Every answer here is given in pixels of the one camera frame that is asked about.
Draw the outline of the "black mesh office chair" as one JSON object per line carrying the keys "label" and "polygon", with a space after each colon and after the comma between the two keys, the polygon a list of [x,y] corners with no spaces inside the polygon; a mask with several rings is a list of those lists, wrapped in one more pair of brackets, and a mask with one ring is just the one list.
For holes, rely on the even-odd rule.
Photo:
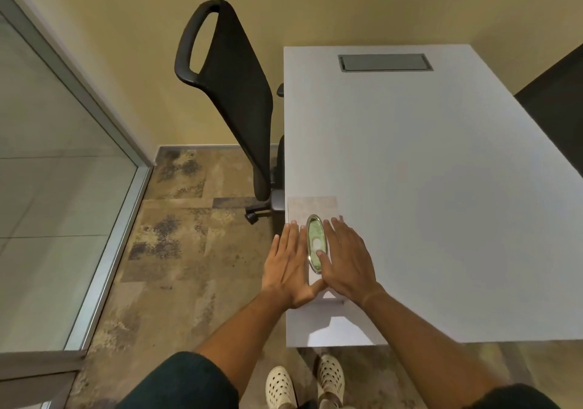
{"label": "black mesh office chair", "polygon": [[[217,14],[216,26],[197,73],[191,69],[193,45],[211,13]],[[252,164],[254,196],[259,203],[245,207],[245,219],[254,224],[258,213],[283,213],[285,138],[279,140],[276,161],[271,166],[272,91],[230,3],[208,0],[198,6],[179,40],[174,71],[181,82],[208,96]]]}

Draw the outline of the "white perforated clog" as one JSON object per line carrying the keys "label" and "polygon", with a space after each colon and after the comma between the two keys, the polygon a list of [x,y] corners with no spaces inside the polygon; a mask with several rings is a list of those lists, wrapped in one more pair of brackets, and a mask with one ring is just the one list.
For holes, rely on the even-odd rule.
{"label": "white perforated clog", "polygon": [[345,374],[340,362],[331,354],[322,354],[317,363],[317,409],[342,409],[345,396]]}
{"label": "white perforated clog", "polygon": [[293,381],[283,366],[274,367],[265,383],[268,409],[298,409]]}

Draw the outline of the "person's left hand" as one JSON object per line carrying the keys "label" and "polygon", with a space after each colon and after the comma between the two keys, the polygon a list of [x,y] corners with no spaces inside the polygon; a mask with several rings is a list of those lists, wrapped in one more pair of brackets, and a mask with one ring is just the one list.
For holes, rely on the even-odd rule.
{"label": "person's left hand", "polygon": [[289,309],[302,307],[302,286],[309,284],[305,262],[307,258],[307,231],[305,226],[300,227],[300,253],[297,264],[288,264],[288,226],[283,226],[279,241],[279,251],[270,270],[266,269],[261,283],[261,296],[266,296],[276,304],[276,307],[285,312]]}

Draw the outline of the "person's right forearm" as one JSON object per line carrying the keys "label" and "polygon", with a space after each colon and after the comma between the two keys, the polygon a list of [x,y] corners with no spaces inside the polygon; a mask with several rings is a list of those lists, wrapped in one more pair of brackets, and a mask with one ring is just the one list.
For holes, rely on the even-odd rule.
{"label": "person's right forearm", "polygon": [[357,302],[393,349],[428,409],[462,409],[505,383],[464,346],[379,284]]}

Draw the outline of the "black chair backrest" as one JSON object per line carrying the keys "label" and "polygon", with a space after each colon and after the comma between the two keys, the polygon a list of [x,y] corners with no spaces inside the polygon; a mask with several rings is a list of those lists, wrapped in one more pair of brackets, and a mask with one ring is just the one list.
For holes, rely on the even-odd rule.
{"label": "black chair backrest", "polygon": [[515,94],[583,177],[583,44]]}

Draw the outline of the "person's right hand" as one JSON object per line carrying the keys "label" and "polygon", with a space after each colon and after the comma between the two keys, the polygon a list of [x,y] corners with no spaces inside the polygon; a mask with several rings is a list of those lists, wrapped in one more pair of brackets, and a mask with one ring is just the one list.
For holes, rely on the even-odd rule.
{"label": "person's right hand", "polygon": [[324,221],[325,236],[331,250],[332,275],[328,287],[364,309],[373,297],[385,295],[377,282],[372,258],[360,235],[343,217]]}

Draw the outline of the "person's left forearm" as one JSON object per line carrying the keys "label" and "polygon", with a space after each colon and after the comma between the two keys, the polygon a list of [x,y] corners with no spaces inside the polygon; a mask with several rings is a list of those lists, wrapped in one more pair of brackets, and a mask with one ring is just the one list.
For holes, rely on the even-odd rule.
{"label": "person's left forearm", "polygon": [[266,341],[292,296],[283,288],[268,287],[225,321],[196,349],[220,369],[240,400],[250,382]]}

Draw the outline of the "oval green metal-rimmed tray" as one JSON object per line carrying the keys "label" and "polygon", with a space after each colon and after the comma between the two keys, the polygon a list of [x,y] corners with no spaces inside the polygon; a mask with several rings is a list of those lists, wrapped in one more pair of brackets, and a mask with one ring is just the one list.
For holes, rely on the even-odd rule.
{"label": "oval green metal-rimmed tray", "polygon": [[323,221],[317,214],[310,214],[305,227],[307,229],[307,260],[310,269],[319,275],[322,272],[322,265],[318,252],[328,254],[329,249]]}

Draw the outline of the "glass partition with aluminium frame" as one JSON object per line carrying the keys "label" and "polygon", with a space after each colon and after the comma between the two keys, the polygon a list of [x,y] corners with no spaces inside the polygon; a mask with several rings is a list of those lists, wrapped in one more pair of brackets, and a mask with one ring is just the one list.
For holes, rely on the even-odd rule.
{"label": "glass partition with aluminium frame", "polygon": [[0,0],[0,409],[62,409],[152,165],[26,0]]}

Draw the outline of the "dark green shirt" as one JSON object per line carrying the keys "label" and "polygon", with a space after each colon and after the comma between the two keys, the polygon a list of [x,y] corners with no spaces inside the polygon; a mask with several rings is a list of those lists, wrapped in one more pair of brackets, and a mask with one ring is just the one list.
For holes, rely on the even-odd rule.
{"label": "dark green shirt", "polygon": [[[238,393],[225,374],[200,354],[171,355],[155,368],[115,409],[239,409]],[[526,384],[490,391],[463,409],[560,409]]]}

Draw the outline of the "beige speckled placemat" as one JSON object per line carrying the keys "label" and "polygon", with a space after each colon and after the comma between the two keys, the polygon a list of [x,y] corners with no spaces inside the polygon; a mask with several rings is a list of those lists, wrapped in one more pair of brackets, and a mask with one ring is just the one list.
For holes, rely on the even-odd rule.
{"label": "beige speckled placemat", "polygon": [[[317,214],[323,221],[332,221],[332,218],[340,217],[339,204],[336,197],[289,197],[286,204],[286,221],[295,221],[302,227],[306,226],[307,218],[310,214]],[[328,240],[328,256],[331,260],[331,250]],[[305,270],[309,284],[321,279],[321,275],[315,274],[309,266],[306,258]]]}

